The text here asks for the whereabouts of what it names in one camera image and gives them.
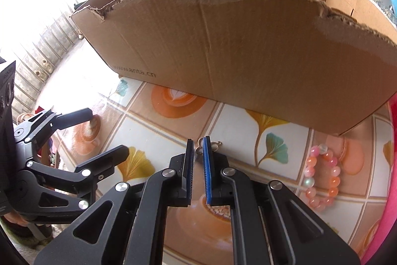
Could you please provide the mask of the person left hand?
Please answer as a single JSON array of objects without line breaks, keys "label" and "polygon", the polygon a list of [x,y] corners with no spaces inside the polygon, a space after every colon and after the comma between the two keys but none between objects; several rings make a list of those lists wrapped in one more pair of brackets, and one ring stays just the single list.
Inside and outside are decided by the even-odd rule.
[{"label": "person left hand", "polygon": [[25,220],[21,215],[19,215],[15,211],[7,213],[3,217],[10,223],[14,223],[22,227],[28,226],[27,220]]}]

